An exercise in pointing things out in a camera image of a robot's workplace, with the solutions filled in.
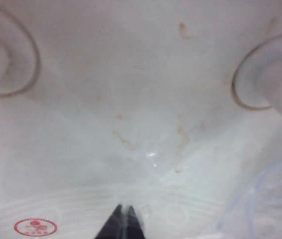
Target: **rust stain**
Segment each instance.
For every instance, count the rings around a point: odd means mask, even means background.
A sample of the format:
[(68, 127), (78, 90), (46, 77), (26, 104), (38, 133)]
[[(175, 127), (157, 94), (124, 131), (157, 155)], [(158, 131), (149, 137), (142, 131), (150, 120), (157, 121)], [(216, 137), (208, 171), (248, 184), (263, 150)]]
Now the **rust stain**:
[(127, 158), (127, 161), (128, 161), (128, 162), (134, 162), (134, 160), (133, 160), (132, 158), (130, 158), (130, 157)]
[(179, 120), (183, 120), (183, 114), (178, 114), (177, 117)]
[(184, 186), (183, 185), (170, 185), (169, 188), (172, 190), (179, 190), (179, 189), (183, 189)]
[(174, 172), (175, 172), (175, 173), (181, 173), (182, 171), (183, 171), (182, 168), (175, 168), (175, 169), (174, 169)]
[(225, 75), (223, 81), (222, 81), (223, 85), (225, 85), (225, 86), (230, 85), (230, 84), (231, 84), (231, 81), (232, 81), (232, 76), (233, 76), (233, 71), (232, 71), (232, 70), (228, 71), (228, 72), (226, 73), (226, 75)]
[(183, 139), (182, 139), (180, 145), (179, 145), (178, 148), (177, 148), (177, 153), (176, 153), (177, 155), (180, 155), (180, 154), (183, 152), (183, 150), (185, 149), (185, 147), (189, 144), (189, 142), (190, 142), (190, 137), (189, 137), (189, 135), (184, 131), (183, 126), (179, 126), (179, 127), (177, 128), (177, 133), (178, 133), (180, 136), (183, 137)]
[(183, 39), (186, 39), (186, 40), (189, 40), (189, 39), (194, 39), (195, 36), (189, 36), (187, 34), (187, 30), (186, 30), (186, 26), (183, 22), (181, 22), (179, 24), (179, 33), (180, 33), (180, 36), (183, 38)]
[(274, 27), (276, 26), (276, 24), (278, 23), (278, 18), (277, 17), (273, 17), (271, 20), (270, 20), (270, 22), (269, 22), (269, 24), (268, 24), (268, 27), (267, 27), (267, 30), (266, 30), (266, 32), (265, 32), (265, 37), (268, 37), (270, 34), (271, 34), (271, 32), (273, 31), (273, 29), (274, 29)]
[(201, 123), (200, 129), (201, 129), (202, 132), (206, 131), (206, 127), (205, 127), (205, 122), (204, 121)]
[(126, 149), (128, 149), (128, 150), (130, 150), (130, 151), (135, 150), (135, 147), (134, 147), (129, 141), (127, 141), (125, 138), (123, 138), (123, 137), (119, 134), (118, 131), (113, 130), (112, 133), (113, 133), (116, 137), (118, 137), (118, 139), (121, 141), (121, 143), (123, 144), (123, 146), (124, 146)]
[(117, 115), (117, 120), (122, 120), (123, 119), (123, 116), (122, 115)]

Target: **rounded plastic protrusion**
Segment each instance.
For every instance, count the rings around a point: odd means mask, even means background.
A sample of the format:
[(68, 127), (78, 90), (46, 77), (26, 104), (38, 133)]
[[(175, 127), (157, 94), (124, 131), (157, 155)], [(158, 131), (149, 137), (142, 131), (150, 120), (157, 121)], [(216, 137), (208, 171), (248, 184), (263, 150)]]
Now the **rounded plastic protrusion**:
[(274, 107), (282, 113), (282, 35), (254, 48), (237, 68), (232, 92), (248, 110)]
[(40, 57), (27, 28), (0, 7), (0, 97), (30, 89), (38, 79)]

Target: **red stamp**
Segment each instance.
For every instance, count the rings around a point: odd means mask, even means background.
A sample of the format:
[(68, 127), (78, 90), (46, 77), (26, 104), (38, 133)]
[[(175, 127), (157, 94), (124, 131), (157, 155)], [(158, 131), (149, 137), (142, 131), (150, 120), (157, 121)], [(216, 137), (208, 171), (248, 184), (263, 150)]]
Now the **red stamp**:
[(44, 237), (57, 231), (55, 223), (40, 218), (21, 220), (13, 228), (16, 232), (30, 237)]

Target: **black pointed object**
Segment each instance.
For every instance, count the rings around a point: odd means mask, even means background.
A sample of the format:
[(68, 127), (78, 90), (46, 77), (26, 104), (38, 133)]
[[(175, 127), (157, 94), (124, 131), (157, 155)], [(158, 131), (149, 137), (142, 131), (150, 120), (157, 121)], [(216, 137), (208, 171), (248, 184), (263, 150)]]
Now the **black pointed object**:
[(123, 233), (122, 205), (118, 205), (95, 239), (121, 239)]
[(127, 238), (128, 239), (145, 239), (140, 223), (137, 219), (135, 210), (133, 209), (132, 206), (129, 207), (129, 210), (128, 210)]

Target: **clear plastic wrap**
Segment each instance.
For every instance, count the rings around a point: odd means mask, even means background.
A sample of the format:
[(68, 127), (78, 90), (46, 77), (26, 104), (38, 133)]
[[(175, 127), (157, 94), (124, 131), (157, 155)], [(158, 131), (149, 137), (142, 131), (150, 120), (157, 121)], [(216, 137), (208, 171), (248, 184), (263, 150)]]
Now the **clear plastic wrap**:
[(225, 238), (282, 239), (282, 161), (263, 171), (233, 202), (216, 230)]

